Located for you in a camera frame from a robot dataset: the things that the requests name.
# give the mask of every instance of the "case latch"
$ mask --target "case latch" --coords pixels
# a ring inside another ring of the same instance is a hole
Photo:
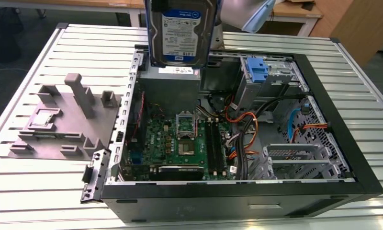
[[[94,152],[90,164],[85,167],[82,181],[85,182],[81,204],[102,203],[101,193],[105,183],[110,151],[102,149]]]

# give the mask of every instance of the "aluminum table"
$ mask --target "aluminum table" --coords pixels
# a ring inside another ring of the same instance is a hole
[[[238,33],[225,33],[223,42],[227,49],[307,55],[383,186],[383,96],[342,44],[327,38]],[[146,43],[143,28],[70,24],[54,30],[0,117],[0,230],[383,229],[383,195],[310,219],[122,223],[105,204],[79,204],[87,162],[5,158],[38,103],[40,85],[56,84],[61,92],[70,92],[64,76],[78,72],[93,93],[113,90],[125,96],[134,45]]]

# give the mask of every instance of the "blue hard drive label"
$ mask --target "blue hard drive label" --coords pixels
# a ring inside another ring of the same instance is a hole
[[[201,23],[198,11],[169,10],[162,14],[162,50],[169,61],[190,61],[195,57]]]

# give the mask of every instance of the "floor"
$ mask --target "floor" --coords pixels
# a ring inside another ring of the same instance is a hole
[[[0,69],[12,69],[0,71],[0,114],[18,88],[57,23],[117,25],[113,13],[50,10],[46,11],[46,15],[45,19],[38,19],[33,9],[21,9],[20,19],[24,24],[24,31],[16,34],[16,40],[21,48],[21,58],[6,64],[0,63]],[[383,58],[380,54],[375,55],[364,71],[383,93]]]

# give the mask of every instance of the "hard drive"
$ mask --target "hard drive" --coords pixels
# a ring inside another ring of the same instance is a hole
[[[219,0],[146,0],[150,63],[206,65]]]

